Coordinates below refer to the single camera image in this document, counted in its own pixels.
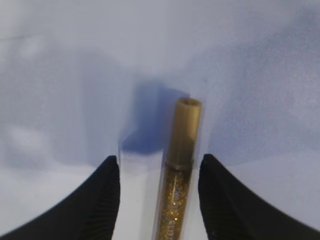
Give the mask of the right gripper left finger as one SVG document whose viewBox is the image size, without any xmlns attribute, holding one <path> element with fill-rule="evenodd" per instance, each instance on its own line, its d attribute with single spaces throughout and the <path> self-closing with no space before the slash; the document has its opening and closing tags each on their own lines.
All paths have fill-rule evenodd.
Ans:
<svg viewBox="0 0 320 240">
<path fill-rule="evenodd" d="M 108 156 L 74 192 L 2 240 L 110 240 L 120 206 L 120 169 Z"/>
</svg>

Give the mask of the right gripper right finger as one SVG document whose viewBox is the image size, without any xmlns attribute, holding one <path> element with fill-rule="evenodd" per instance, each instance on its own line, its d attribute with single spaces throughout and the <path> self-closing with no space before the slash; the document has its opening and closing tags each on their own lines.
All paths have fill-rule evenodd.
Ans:
<svg viewBox="0 0 320 240">
<path fill-rule="evenodd" d="M 318 240 L 320 232 L 281 212 L 233 176 L 212 154 L 201 161 L 200 211 L 210 240 Z"/>
</svg>

